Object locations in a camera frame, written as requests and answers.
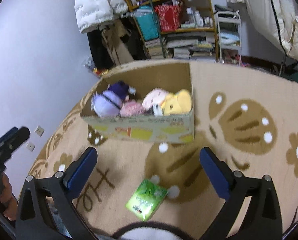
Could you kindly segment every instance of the plush toy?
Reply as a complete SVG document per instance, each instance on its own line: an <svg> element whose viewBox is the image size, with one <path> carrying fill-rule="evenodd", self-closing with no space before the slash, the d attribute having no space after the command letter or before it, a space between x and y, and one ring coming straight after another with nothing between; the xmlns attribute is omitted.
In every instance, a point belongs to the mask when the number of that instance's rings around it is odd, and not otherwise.
<svg viewBox="0 0 298 240"><path fill-rule="evenodd" d="M168 94L161 105L163 115L188 113L191 110L191 95L182 89L176 94Z"/></svg>
<svg viewBox="0 0 298 240"><path fill-rule="evenodd" d="M120 116L141 115L144 113L145 109L143 106L135 100L126 102L120 110Z"/></svg>
<svg viewBox="0 0 298 240"><path fill-rule="evenodd" d="M145 96L144 100L142 101L142 106L146 109L146 111L148 111L155 103L161 105L168 94L168 91L161 88L156 88Z"/></svg>
<svg viewBox="0 0 298 240"><path fill-rule="evenodd" d="M128 91L131 87L123 81L108 86L108 90L96 93L91 100L91 109L99 117L117 116L124 101L129 100Z"/></svg>

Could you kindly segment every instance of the cardboard box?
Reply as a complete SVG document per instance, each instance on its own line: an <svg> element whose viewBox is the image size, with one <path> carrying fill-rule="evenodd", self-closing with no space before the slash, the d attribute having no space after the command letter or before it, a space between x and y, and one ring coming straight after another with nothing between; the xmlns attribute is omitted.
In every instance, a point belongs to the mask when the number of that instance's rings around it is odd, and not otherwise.
<svg viewBox="0 0 298 240"><path fill-rule="evenodd" d="M108 84L119 80L136 89L136 95L130 96L130 99L143 99L155 88L162 88L171 93L187 89L193 97L190 66L184 61L145 60L118 66L97 83L93 93L101 93L107 89ZM186 114L99 118L94 110L91 110L91 98L92 95L83 108L81 117L105 137L150 142L189 143L193 141L193 106Z"/></svg>

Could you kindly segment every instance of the white puffer jacket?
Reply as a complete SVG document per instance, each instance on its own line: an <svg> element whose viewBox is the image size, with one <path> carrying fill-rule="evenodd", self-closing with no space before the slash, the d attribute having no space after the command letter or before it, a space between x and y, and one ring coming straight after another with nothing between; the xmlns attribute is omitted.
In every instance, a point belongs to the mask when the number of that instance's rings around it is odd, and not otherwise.
<svg viewBox="0 0 298 240"><path fill-rule="evenodd" d="M128 11L124 0L76 0L74 8L81 33L96 30Z"/></svg>

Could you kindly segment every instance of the teal bag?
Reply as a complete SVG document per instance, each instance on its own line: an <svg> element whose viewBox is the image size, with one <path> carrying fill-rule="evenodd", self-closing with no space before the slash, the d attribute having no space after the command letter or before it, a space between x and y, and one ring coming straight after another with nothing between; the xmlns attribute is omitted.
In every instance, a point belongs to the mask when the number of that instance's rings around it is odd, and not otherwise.
<svg viewBox="0 0 298 240"><path fill-rule="evenodd" d="M150 6L141 6L140 9L150 9ZM137 22L139 24L140 30L142 32L142 36L145 41L149 41L152 39L158 38L158 29L156 24L154 23L154 14L147 13L146 15L136 17Z"/></svg>

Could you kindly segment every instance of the green package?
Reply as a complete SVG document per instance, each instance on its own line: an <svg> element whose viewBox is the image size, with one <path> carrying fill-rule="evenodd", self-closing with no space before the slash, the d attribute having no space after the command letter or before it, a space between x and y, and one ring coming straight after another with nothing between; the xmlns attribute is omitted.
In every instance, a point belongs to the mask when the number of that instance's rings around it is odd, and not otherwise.
<svg viewBox="0 0 298 240"><path fill-rule="evenodd" d="M167 193L165 188L144 179L125 207L142 221L147 221L155 213Z"/></svg>

